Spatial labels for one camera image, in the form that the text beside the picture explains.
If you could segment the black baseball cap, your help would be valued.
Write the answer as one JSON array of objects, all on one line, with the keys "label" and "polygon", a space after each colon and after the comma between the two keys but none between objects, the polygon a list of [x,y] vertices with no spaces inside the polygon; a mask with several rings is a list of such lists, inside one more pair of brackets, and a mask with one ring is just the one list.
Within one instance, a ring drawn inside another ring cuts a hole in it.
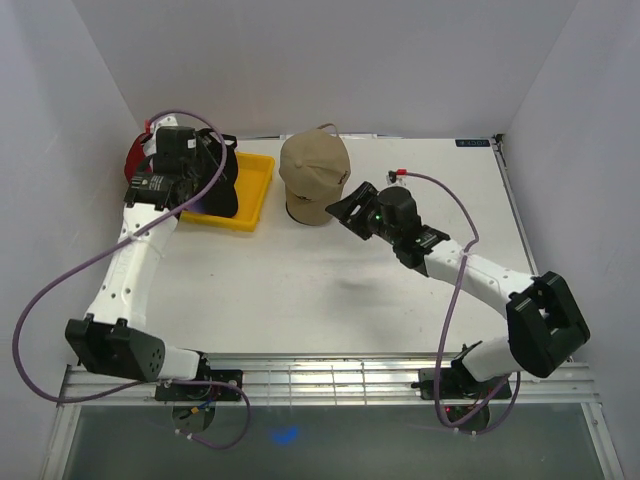
[{"label": "black baseball cap", "polygon": [[236,156],[237,138],[223,134],[224,144],[221,144],[215,133],[209,128],[197,131],[198,156],[203,161],[203,177],[201,186],[204,187],[219,168],[222,147],[226,151],[226,163],[216,183],[201,198],[210,202],[213,210],[211,216],[223,218],[234,217],[239,208],[235,182],[238,178],[239,167]]}]

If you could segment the beige baseball cap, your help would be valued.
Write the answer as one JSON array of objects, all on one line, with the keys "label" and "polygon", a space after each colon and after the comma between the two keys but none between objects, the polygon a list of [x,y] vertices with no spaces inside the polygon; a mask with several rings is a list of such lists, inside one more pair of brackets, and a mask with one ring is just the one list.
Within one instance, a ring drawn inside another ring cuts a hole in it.
[{"label": "beige baseball cap", "polygon": [[350,174],[349,153],[333,123],[292,135],[279,162],[288,215],[305,226],[327,224],[326,208],[341,200]]}]

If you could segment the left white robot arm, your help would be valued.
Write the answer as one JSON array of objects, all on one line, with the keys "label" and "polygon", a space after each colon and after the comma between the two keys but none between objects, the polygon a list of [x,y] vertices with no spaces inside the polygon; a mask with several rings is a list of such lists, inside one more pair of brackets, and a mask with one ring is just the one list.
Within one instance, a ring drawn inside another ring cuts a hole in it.
[{"label": "left white robot arm", "polygon": [[155,145],[132,174],[124,196],[119,247],[101,287],[65,338],[91,373],[155,382],[177,380],[190,399],[205,397],[212,376],[199,353],[148,333],[146,311],[162,253],[180,213],[199,200],[224,169],[224,139],[213,129],[161,126],[144,138]]}]

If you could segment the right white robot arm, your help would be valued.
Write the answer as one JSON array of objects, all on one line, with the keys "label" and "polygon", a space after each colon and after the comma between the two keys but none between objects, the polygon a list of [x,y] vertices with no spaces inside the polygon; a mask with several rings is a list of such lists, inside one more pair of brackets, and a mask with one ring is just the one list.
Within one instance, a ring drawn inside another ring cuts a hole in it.
[{"label": "right white robot arm", "polygon": [[561,275],[512,271],[465,252],[448,234],[422,222],[414,198],[402,186],[379,191],[364,182],[326,211],[361,239],[386,241],[405,267],[459,288],[506,320],[506,336],[465,347],[443,373],[464,397],[516,372],[547,378],[591,337]]}]

